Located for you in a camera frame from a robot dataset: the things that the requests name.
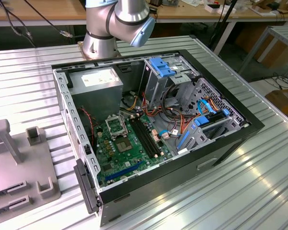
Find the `red cable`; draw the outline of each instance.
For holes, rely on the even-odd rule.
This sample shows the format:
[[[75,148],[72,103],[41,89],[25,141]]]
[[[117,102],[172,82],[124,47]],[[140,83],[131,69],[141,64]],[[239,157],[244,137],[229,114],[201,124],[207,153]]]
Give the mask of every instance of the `red cable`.
[[[92,147],[94,145],[94,126],[93,126],[93,122],[92,122],[92,119],[91,119],[91,115],[85,110],[85,109],[82,109],[82,108],[79,108],[80,110],[82,110],[88,117],[88,119],[90,120],[90,124],[91,124],[91,130],[92,130]]]

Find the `metal table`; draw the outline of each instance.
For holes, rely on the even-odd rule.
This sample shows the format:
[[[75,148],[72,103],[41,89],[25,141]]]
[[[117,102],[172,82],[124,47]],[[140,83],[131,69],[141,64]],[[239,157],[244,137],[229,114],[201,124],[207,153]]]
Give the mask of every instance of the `metal table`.
[[[103,229],[288,228],[288,119],[199,40],[150,39],[141,48],[118,42],[122,55],[187,49],[264,124],[224,163],[163,194]],[[98,229],[88,215],[75,158],[59,113],[51,64],[83,60],[77,45],[0,51],[0,118],[13,133],[46,130],[60,199],[0,224],[1,229]]]
[[[261,35],[261,37],[258,39],[258,41],[255,43],[255,45],[253,46],[253,48],[251,49],[245,60],[243,61],[242,66],[238,71],[239,74],[241,74],[247,67],[250,60],[259,50],[261,44],[265,41],[268,35],[272,35],[274,39],[268,45],[267,49],[263,52],[261,57],[258,59],[259,62],[261,62],[264,59],[264,57],[268,54],[268,52],[272,49],[272,47],[276,44],[278,40],[282,41],[288,46],[288,26],[268,26]]]

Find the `motherboard chip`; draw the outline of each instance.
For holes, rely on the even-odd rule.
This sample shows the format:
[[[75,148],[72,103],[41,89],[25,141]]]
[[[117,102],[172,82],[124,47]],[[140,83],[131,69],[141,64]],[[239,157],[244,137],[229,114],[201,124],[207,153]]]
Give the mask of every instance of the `motherboard chip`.
[[[119,138],[115,140],[115,144],[119,149],[119,152],[125,152],[131,150],[132,146],[128,138]]]
[[[111,164],[106,164],[106,165],[103,166],[103,168],[104,168],[105,171],[107,171],[109,169],[112,169],[112,166],[111,166]]]

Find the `black cable on floor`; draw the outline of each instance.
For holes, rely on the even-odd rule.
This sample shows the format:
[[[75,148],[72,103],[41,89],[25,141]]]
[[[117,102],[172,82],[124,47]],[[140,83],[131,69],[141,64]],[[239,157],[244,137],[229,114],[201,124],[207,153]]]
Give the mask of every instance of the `black cable on floor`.
[[[32,6],[27,0],[24,0],[25,3],[27,3],[39,16],[41,16],[47,23],[49,23],[56,31],[58,31],[61,35],[63,35],[64,37],[72,37],[72,34],[63,31],[63,30],[59,30],[54,24],[52,24],[47,18],[45,18],[37,9],[34,8],[34,6]]]
[[[0,6],[2,7],[2,9],[3,9],[3,11],[4,11],[4,13],[5,13],[5,15],[6,15],[8,21],[9,21],[9,24],[10,24],[11,28],[14,31],[14,33],[17,34],[18,36],[25,37],[31,43],[31,45],[35,48],[36,45],[35,45],[35,43],[33,41],[32,35],[31,35],[30,31],[28,30],[28,28],[26,27],[26,25],[24,24],[24,22],[20,18],[18,18],[15,14],[13,14],[11,11],[9,11],[5,7],[5,5],[3,4],[2,0],[0,0]],[[23,25],[23,27],[26,30],[26,32],[25,32],[26,35],[23,34],[22,30],[20,30],[19,28],[15,27],[13,25],[13,23],[11,22],[11,19],[10,19],[10,15],[12,15],[14,18],[16,18]]]

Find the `ram slot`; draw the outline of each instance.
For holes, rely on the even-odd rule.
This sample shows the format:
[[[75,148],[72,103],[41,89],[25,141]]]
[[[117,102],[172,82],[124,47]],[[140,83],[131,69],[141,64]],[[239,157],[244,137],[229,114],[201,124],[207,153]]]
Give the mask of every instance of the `ram slot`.
[[[139,119],[133,119],[130,124],[149,158],[153,158],[155,154],[159,155],[160,151],[147,133],[143,123]]]

